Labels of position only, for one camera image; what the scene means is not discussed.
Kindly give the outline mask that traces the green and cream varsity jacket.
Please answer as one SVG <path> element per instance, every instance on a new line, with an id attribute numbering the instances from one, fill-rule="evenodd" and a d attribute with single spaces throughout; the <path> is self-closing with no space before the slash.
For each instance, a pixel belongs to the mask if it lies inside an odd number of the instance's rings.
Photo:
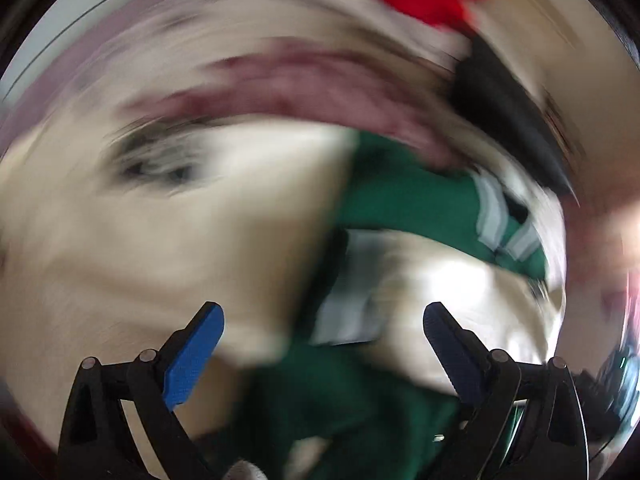
<path id="1" fill-rule="evenodd" d="M 47 442 L 82 358 L 128 360 L 210 301 L 226 327 L 179 417 L 216 471 L 267 479 L 424 471 L 459 411 L 429 302 L 535 364 L 564 314 L 552 194 L 314 122 L 41 126 L 2 159 L 1 253 L 1 376 Z"/>

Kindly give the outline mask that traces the floral purple bed blanket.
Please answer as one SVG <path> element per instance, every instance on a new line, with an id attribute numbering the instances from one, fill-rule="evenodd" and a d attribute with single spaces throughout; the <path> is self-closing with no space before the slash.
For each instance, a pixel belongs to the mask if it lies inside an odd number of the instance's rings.
<path id="1" fill-rule="evenodd" d="M 88 60 L 1 162 L 1 324 L 166 324 L 202 302 L 240 322 L 294 314 L 362 130 L 429 176 L 494 174 L 534 215 L 528 260 L 469 252 L 530 304 L 565 308 L 549 183 L 438 92 L 484 47 L 520 90 L 487 15 L 467 37 L 381 0 L 158 0 L 111 18 Z"/>

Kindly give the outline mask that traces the folded black garment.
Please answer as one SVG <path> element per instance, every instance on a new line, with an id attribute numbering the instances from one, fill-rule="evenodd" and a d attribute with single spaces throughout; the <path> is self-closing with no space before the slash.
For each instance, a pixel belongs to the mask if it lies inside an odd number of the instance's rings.
<path id="1" fill-rule="evenodd" d="M 454 70 L 448 103 L 488 134 L 535 179 L 558 195 L 572 195 L 570 170 L 537 104 L 480 35 Z"/>

